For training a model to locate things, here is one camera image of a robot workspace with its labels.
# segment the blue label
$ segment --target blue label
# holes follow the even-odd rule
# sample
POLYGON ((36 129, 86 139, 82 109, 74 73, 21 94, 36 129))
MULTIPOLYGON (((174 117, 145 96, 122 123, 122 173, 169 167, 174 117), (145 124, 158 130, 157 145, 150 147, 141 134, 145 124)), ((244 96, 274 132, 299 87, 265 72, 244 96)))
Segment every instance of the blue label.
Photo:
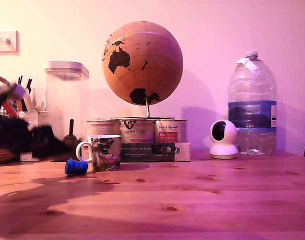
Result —
POLYGON ((241 101, 228 103, 228 118, 241 132, 275 132, 276 101, 241 101))

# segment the mug print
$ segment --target mug print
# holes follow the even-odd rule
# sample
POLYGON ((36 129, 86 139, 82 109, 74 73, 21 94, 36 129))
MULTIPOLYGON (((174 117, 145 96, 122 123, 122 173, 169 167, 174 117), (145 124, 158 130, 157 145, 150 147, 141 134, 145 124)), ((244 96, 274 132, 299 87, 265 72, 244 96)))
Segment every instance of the mug print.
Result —
POLYGON ((113 138, 91 138, 91 151, 94 153, 94 167, 111 171, 120 167, 120 152, 112 152, 113 138))

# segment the ceramic mug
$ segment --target ceramic mug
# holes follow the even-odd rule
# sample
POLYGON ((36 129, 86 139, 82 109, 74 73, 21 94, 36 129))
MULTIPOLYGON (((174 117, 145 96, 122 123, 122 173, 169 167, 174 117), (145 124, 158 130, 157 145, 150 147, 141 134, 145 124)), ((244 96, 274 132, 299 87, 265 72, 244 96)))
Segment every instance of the ceramic mug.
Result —
POLYGON ((76 148, 77 158, 85 163, 90 163, 92 170, 96 172, 111 171, 121 165, 121 135, 92 135, 88 141, 82 141, 76 148), (80 155, 80 149, 88 149, 88 159, 80 155))

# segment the metal rod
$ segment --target metal rod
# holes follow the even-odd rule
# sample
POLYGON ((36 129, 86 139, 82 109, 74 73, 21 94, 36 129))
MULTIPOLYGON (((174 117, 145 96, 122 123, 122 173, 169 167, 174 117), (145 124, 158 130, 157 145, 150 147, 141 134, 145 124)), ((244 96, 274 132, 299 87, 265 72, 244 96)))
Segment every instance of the metal rod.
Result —
POLYGON ((148 98, 146 97, 146 111, 147 115, 146 116, 127 116, 127 117, 114 117, 112 119, 114 120, 140 120, 140 119, 149 119, 151 113, 149 110, 149 103, 148 103, 148 98))

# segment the globe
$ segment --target globe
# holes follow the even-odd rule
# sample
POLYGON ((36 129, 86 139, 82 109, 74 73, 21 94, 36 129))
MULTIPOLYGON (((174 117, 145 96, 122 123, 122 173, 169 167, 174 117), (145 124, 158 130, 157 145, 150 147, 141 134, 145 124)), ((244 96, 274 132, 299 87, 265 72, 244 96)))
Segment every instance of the globe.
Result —
POLYGON ((183 54, 164 27, 136 21, 117 29, 106 42, 102 68, 111 90, 135 105, 169 97, 183 74, 183 54))

